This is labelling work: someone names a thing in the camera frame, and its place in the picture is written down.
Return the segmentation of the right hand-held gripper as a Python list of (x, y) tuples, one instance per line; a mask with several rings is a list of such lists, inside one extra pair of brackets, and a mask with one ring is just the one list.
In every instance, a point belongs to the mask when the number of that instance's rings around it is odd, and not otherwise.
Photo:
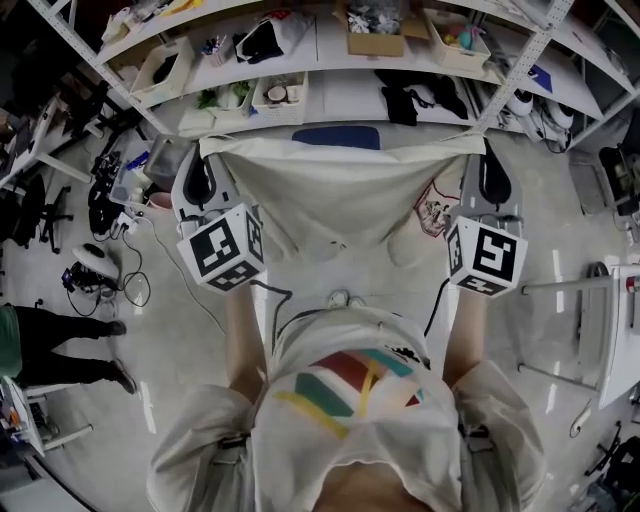
[(521, 200), (519, 185), (490, 142), (484, 144), (484, 155), (473, 154), (467, 160), (460, 187), (461, 216), (447, 232), (446, 243), (449, 282), (495, 298), (517, 287), (528, 242), (505, 230), (466, 218), (493, 210), (519, 216), (516, 212)]

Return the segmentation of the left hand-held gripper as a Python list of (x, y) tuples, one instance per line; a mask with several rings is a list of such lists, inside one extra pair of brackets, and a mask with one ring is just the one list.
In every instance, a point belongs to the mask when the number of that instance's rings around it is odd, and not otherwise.
[[(171, 201), (179, 221), (204, 211), (224, 211), (235, 205), (236, 184), (221, 157), (206, 157), (204, 164), (199, 148), (192, 147), (175, 176)], [(177, 249), (194, 281), (220, 294), (266, 268), (261, 225), (244, 203), (196, 229)]]

